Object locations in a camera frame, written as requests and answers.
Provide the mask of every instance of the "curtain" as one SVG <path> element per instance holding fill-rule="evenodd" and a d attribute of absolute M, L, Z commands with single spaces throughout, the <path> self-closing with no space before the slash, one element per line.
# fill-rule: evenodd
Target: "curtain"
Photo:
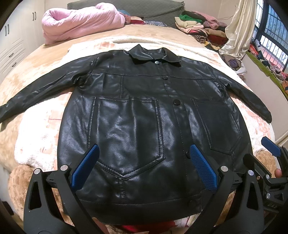
<path fill-rule="evenodd" d="M 228 42 L 219 50 L 220 54 L 227 54 L 242 59 L 249 49 L 256 19 L 257 0 L 240 0 L 232 22 L 226 27 Z"/>

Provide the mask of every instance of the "jacket pocket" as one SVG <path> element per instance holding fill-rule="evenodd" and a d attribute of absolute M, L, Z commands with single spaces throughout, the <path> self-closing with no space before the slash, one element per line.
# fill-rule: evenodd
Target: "jacket pocket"
<path fill-rule="evenodd" d="M 94 143 L 97 165 L 122 179 L 155 166 L 165 159 L 158 101 L 94 97 L 88 146 Z"/>
<path fill-rule="evenodd" d="M 224 103 L 211 101 L 193 99 L 193 102 L 203 124 L 210 149 L 232 154 L 242 134 L 229 107 Z"/>

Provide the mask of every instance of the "jacket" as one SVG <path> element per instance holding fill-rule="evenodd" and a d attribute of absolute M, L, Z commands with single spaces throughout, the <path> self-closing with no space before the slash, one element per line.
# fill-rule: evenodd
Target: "jacket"
<path fill-rule="evenodd" d="M 201 212 L 207 199 L 186 154 L 192 144 L 219 165 L 244 172 L 251 141 L 228 91 L 272 121 L 253 92 L 210 65 L 137 45 L 43 75 L 0 107 L 0 122 L 71 86 L 58 166 L 99 145 L 99 160 L 77 195 L 104 223 L 154 223 Z"/>

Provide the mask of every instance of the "jacket's right sleeve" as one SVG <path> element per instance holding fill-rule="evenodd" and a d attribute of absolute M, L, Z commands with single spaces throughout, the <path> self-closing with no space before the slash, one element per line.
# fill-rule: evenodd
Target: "jacket's right sleeve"
<path fill-rule="evenodd" d="M 32 82 L 0 106 L 0 123 L 59 91 L 81 85 L 86 80 L 95 58 L 96 55 L 91 55 L 76 59 Z"/>

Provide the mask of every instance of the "silver screw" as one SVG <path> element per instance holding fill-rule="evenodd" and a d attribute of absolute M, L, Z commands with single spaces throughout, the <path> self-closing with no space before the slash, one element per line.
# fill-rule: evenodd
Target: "silver screw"
<path fill-rule="evenodd" d="M 34 174 L 39 174 L 40 173 L 40 169 L 39 168 L 37 168 L 37 169 L 35 169 L 35 171 L 34 171 Z"/>
<path fill-rule="evenodd" d="M 221 171 L 224 171 L 224 172 L 228 171 L 228 167 L 222 166 L 222 167 L 221 167 Z"/>
<path fill-rule="evenodd" d="M 60 170 L 62 170 L 62 171 L 66 171 L 68 169 L 68 166 L 67 165 L 62 165 L 61 167 L 60 167 Z"/>
<path fill-rule="evenodd" d="M 248 174 L 253 176 L 254 175 L 254 172 L 252 170 L 248 170 Z"/>

